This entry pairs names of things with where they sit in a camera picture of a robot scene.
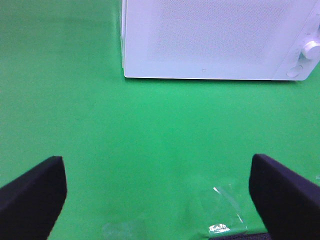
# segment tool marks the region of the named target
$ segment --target green surface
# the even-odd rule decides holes
[[[254,153],[320,184],[319,67],[303,82],[125,79],[117,4],[0,0],[0,186],[64,157],[50,240],[264,231]]]

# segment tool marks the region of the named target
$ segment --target white appliance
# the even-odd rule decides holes
[[[320,0],[122,0],[128,78],[305,80]]]

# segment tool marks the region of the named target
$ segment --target green floor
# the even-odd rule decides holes
[[[254,153],[320,185],[320,67],[303,82],[125,79],[117,5],[0,0],[0,186],[64,157],[50,240],[263,232]]]

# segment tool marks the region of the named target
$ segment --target green backdrop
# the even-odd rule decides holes
[[[0,0],[0,186],[64,157],[50,240],[263,232],[254,153],[320,184],[319,67],[303,82],[125,79],[118,4]]]

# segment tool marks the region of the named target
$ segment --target microwave knob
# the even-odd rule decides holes
[[[306,59],[313,60],[320,57],[320,42],[310,41],[304,45],[302,54]]]

